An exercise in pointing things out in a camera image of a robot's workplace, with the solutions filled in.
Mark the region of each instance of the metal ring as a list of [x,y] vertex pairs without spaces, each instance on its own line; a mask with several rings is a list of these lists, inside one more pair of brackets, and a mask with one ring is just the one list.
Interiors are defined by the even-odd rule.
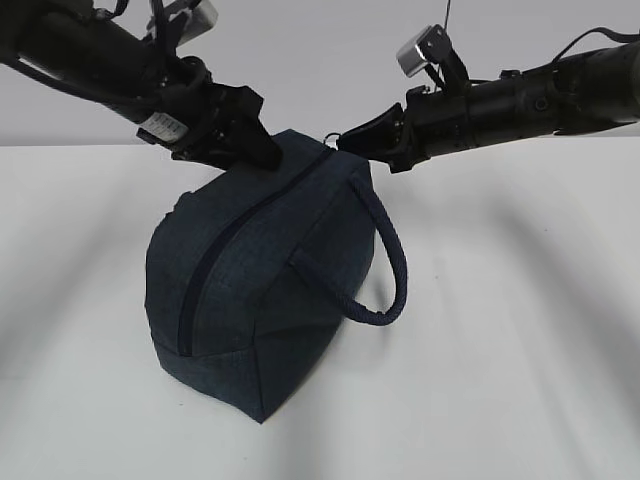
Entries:
[[329,135],[327,135],[326,137],[324,137],[324,144],[327,144],[327,141],[329,140],[329,138],[333,137],[334,135],[337,135],[338,138],[340,138],[342,136],[341,133],[337,133],[337,132],[331,132]]

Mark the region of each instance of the white wall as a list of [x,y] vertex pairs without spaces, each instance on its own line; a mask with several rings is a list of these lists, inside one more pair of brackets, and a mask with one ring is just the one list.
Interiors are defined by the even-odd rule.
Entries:
[[[147,1],[121,23],[141,36]],[[408,80],[397,50],[426,25],[443,23],[446,0],[215,0],[216,29],[180,50],[202,57],[216,81],[250,85],[265,99],[270,132],[295,128],[316,138],[361,125],[403,101]],[[115,0],[96,2],[113,6]],[[638,32],[634,0],[453,0],[450,34],[475,78],[550,61],[595,26]],[[612,46],[594,36],[578,50]],[[0,68],[0,145],[127,144],[136,129],[102,107]],[[638,135],[640,126],[607,135]]]
[[[0,478],[639,478],[639,150],[374,165],[407,310],[346,323],[258,426],[160,369],[143,309],[154,227],[217,173],[151,147],[0,149]],[[361,300],[392,288],[378,251]]]

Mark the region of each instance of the screw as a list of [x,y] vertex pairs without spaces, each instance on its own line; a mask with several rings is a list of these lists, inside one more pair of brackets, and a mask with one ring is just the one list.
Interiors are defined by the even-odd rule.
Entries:
[[549,109],[549,100],[547,97],[540,97],[536,100],[535,109],[539,112],[544,112]]

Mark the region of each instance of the zipper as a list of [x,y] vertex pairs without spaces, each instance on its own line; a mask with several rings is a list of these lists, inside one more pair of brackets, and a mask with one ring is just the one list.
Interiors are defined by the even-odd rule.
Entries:
[[307,178],[314,170],[320,167],[334,152],[333,148],[325,149],[322,154],[307,168],[296,175],[283,188],[274,192],[260,203],[254,205],[244,212],[240,217],[236,218],[216,240],[209,246],[202,259],[198,263],[184,297],[182,311],[178,323],[178,353],[182,357],[193,356],[193,329],[196,316],[196,309],[200,303],[200,297],[204,290],[205,283],[209,277],[216,260],[220,257],[227,244],[240,231],[240,229],[248,223],[260,210],[269,206],[276,200],[293,190],[300,182]]

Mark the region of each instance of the bag handle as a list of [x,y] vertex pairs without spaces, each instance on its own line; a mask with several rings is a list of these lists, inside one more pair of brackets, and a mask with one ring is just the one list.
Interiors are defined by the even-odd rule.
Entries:
[[369,325],[389,325],[400,316],[407,303],[407,259],[391,219],[373,189],[358,177],[351,177],[349,184],[371,215],[387,251],[396,282],[396,296],[391,308],[386,313],[368,310],[342,291],[326,269],[301,249],[293,255],[290,264],[309,285],[322,291],[347,318]]

